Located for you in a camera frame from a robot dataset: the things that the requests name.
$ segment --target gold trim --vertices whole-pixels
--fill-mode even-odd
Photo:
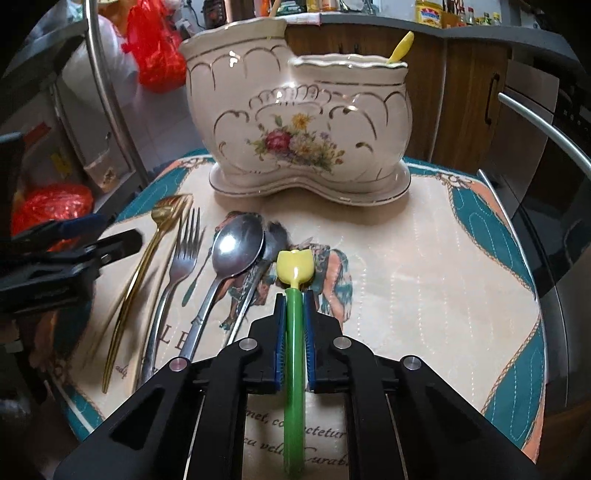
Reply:
[[[360,87],[400,87],[402,83],[355,83],[355,82],[329,82],[328,80],[314,80],[315,83],[323,85],[344,85],[344,86],[360,86]]]
[[[334,111],[342,108],[343,109],[343,115],[348,115],[351,112],[357,112],[360,113],[361,115],[363,115],[365,117],[365,119],[369,122],[369,125],[371,126],[371,130],[374,132],[374,140],[378,139],[378,134],[375,132],[375,126],[374,123],[371,121],[371,118],[369,117],[369,115],[367,113],[365,113],[363,110],[360,110],[359,108],[357,108],[356,106],[343,106],[343,105],[339,105],[339,106],[335,106],[333,107],[330,111],[329,111],[329,118],[332,120],[334,118]]]
[[[202,51],[201,53],[198,53],[197,55],[194,55],[193,57],[188,58],[186,60],[186,62],[190,62],[191,60],[198,59],[199,57],[206,55],[207,53],[211,53],[216,50],[221,50],[222,48],[233,47],[234,45],[242,45],[247,41],[258,41],[258,40],[283,40],[283,41],[285,41],[285,38],[284,37],[258,37],[258,38],[249,38],[247,40],[235,41],[232,43],[226,43],[224,45],[220,45],[219,47],[210,48],[209,50]],[[273,49],[273,48],[277,48],[277,47],[283,47],[283,45],[281,45],[281,44],[274,45],[271,48]]]
[[[226,110],[224,113],[222,113],[220,116],[218,116],[218,118],[216,118],[215,123],[213,124],[213,136],[216,136],[216,128],[217,128],[217,123],[222,119],[223,116],[227,115],[231,113],[232,115],[234,115],[236,118],[240,117],[241,113],[244,113],[244,116],[246,117],[246,123],[248,123],[249,121],[251,121],[251,116],[248,114],[247,111],[245,110]]]
[[[372,147],[371,145],[369,145],[367,142],[357,142],[357,143],[355,144],[355,148],[361,148],[361,147],[365,147],[365,148],[367,148],[367,149],[368,149],[368,150],[369,150],[371,153],[374,153],[374,149],[373,149],[373,147]]]

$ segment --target spoon bowl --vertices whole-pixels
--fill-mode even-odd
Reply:
[[[218,277],[234,277],[256,260],[263,246],[261,220],[250,213],[239,215],[219,232],[212,251],[212,265]]]

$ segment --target table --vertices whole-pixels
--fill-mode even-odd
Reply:
[[[192,193],[205,227],[197,271],[206,260],[214,227],[229,212],[258,212],[265,220],[282,222],[293,246],[313,249],[317,272],[312,289],[320,310],[336,316],[345,335],[377,355],[422,357],[535,460],[543,423],[545,343],[534,284],[509,220],[477,177],[410,158],[404,161],[412,182],[403,198],[383,206],[351,207],[298,189],[266,198],[219,196],[208,181],[213,159],[193,155],[166,169],[105,235],[137,228],[147,243],[155,231],[150,218],[154,203],[176,192]],[[164,287],[173,242],[173,233],[165,237],[148,271],[107,394],[101,393],[100,381],[111,330],[94,360],[87,361],[87,352],[140,254],[103,269],[92,304],[60,312],[53,332],[51,387],[80,439],[132,393],[143,332]],[[205,262],[183,307],[195,275],[174,295],[158,347],[158,367],[180,351],[215,276],[211,262]],[[269,299],[280,291],[273,275],[271,268],[259,289],[262,305],[250,308],[249,321],[271,313]],[[225,337],[219,326],[237,289],[230,288],[215,305],[194,360],[219,351]],[[246,336],[249,321],[240,337]],[[307,394],[306,411],[306,445],[313,452],[307,458],[306,478],[348,478],[342,399]],[[280,397],[249,398],[243,478],[279,478],[281,419]]]

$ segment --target kitchen counter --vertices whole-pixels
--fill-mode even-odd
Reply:
[[[546,30],[526,27],[462,27],[445,30],[429,27],[408,20],[365,14],[343,14],[328,12],[320,14],[321,24],[372,25],[375,27],[412,30],[437,38],[454,40],[479,40],[502,43],[512,47],[523,47],[532,54],[559,62],[573,70],[582,70],[579,59],[562,35]]]

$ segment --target condiment bottle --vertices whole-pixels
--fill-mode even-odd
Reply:
[[[306,0],[306,10],[308,11],[308,13],[315,13],[320,11],[318,1],[319,0]]]
[[[271,0],[261,0],[261,16],[268,17],[271,10]]]
[[[466,11],[464,10],[464,7],[460,7],[460,20],[457,23],[458,27],[465,27],[466,26]]]
[[[468,7],[468,16],[466,18],[466,24],[474,25],[474,9],[472,7]]]
[[[459,17],[456,15],[453,0],[447,0],[447,11],[444,9],[441,13],[443,28],[457,27]]]
[[[336,12],[339,10],[339,0],[321,0],[323,12]]]

